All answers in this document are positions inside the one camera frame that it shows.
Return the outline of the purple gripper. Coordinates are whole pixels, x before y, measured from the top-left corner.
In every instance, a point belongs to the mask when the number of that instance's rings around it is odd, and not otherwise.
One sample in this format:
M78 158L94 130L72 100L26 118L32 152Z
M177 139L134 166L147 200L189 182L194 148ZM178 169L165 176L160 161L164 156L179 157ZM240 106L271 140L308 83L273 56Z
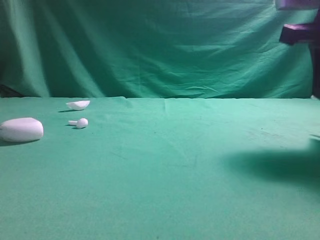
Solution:
M284 24L279 41L287 45L297 43L320 42L320 1L319 0L275 0L275 8L278 11L304 11L315 10L317 14L313 22L301 24Z

